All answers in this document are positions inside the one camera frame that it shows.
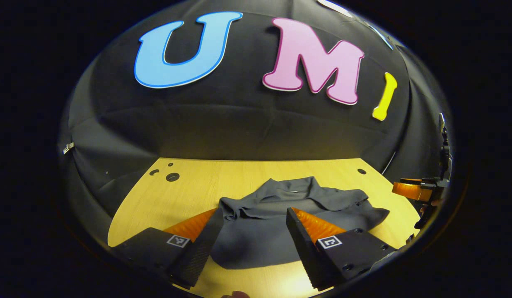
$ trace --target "black cloth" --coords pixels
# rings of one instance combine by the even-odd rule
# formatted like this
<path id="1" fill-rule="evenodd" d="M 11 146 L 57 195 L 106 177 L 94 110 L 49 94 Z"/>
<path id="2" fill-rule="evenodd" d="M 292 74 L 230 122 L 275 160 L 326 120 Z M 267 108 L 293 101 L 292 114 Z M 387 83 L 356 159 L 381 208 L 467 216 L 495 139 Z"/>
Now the black cloth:
<path id="1" fill-rule="evenodd" d="M 389 214 L 373 208 L 359 189 L 320 187 L 315 177 L 274 181 L 242 199 L 221 198 L 224 225 L 212 248 L 216 263 L 227 269 L 285 264 L 300 258 L 286 227 L 286 210 L 296 207 L 345 230 L 365 231 Z"/>
<path id="2" fill-rule="evenodd" d="M 243 17 L 232 23 L 224 57 L 213 72 L 191 84 L 165 89 L 138 83 L 134 68 L 141 36 L 158 26 L 184 21 L 170 36 L 165 58 L 185 62 L 199 49 L 203 24 L 196 19 L 218 11 L 242 12 Z M 326 91 L 311 92 L 302 66 L 298 68 L 305 84 L 301 90 L 285 92 L 263 85 L 262 77 L 273 70 L 279 47 L 280 30 L 271 22 L 275 17 L 311 26 L 326 51 L 341 40 L 364 51 L 357 104 L 331 100 Z M 394 76 L 398 88 L 387 118 L 379 121 L 372 117 L 372 110 L 383 94 L 385 72 Z M 362 158 L 382 172 L 399 150 L 398 140 L 407 126 L 409 91 L 406 61 L 396 48 L 387 47 L 364 22 L 314 0 L 185 1 L 137 23 L 93 60 L 63 110 L 66 118 L 58 152 L 75 143 L 69 155 L 82 183 L 109 217 L 159 157 Z M 433 132 L 426 130 L 425 135 Z M 421 168 L 420 163 L 408 164 Z"/>

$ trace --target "gray cloth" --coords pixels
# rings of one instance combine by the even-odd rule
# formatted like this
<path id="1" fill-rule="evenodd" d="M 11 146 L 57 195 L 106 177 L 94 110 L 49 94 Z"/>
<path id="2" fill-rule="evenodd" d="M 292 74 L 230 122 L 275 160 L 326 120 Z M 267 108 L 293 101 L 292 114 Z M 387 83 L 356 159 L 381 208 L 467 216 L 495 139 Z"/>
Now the gray cloth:
<path id="1" fill-rule="evenodd" d="M 269 179 L 252 194 L 221 198 L 224 224 L 212 248 L 212 259 L 226 269 L 246 269 L 298 261 L 286 226 L 286 210 L 296 207 L 345 230 L 365 231 L 389 211 L 373 208 L 364 191 L 320 187 L 314 177 Z"/>

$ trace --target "wooden table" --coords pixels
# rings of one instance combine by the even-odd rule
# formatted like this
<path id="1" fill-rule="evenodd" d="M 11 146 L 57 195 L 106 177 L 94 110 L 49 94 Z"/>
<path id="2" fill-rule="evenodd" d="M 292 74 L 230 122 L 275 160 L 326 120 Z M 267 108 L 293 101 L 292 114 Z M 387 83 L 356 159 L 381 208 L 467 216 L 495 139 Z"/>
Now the wooden table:
<path id="1" fill-rule="evenodd" d="M 357 170 L 362 168 L 366 174 Z M 150 175 L 150 171 L 159 170 Z M 178 173 L 169 182 L 168 174 Z M 108 244 L 112 247 L 145 228 L 168 228 L 198 213 L 215 208 L 221 197 L 241 199 L 265 181 L 313 176 L 321 187 L 362 189 L 374 207 L 390 210 L 388 217 L 370 230 L 395 248 L 405 245 L 419 220 L 413 206 L 393 194 L 392 184 L 361 159 L 317 161 L 215 161 L 158 159 L 126 196 L 112 220 Z M 300 261 L 261 268 L 227 270 L 211 258 L 189 292 L 219 298 L 243 291 L 251 298 L 305 298 L 319 293 L 311 287 Z"/>

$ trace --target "letter u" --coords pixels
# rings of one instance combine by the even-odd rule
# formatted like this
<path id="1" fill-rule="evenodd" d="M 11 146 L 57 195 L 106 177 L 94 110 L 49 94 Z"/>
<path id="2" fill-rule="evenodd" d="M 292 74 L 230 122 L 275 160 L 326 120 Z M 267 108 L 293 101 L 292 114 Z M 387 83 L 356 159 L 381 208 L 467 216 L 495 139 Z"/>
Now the letter u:
<path id="1" fill-rule="evenodd" d="M 162 25 L 144 34 L 136 55 L 135 78 L 150 88 L 168 88 L 186 85 L 211 73 L 225 53 L 230 24 L 241 19 L 240 12 L 215 12 L 197 18 L 203 23 L 203 34 L 195 57 L 182 63 L 168 63 L 165 53 L 171 33 L 184 24 L 176 21 Z"/>

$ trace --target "pink letter m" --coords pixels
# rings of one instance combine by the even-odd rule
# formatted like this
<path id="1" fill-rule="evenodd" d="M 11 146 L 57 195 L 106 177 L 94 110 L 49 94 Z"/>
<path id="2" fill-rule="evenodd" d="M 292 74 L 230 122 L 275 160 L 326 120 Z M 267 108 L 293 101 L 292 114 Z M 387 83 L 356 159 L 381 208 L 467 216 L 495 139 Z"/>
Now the pink letter m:
<path id="1" fill-rule="evenodd" d="M 275 69 L 263 76 L 263 84 L 271 89 L 297 91 L 303 82 L 298 77 L 300 59 L 306 71 L 311 92 L 318 93 L 333 72 L 337 71 L 335 82 L 326 94 L 337 102 L 357 102 L 357 79 L 364 53 L 350 42 L 341 40 L 328 53 L 310 26 L 277 17 L 273 24 L 280 28 L 280 46 Z"/>

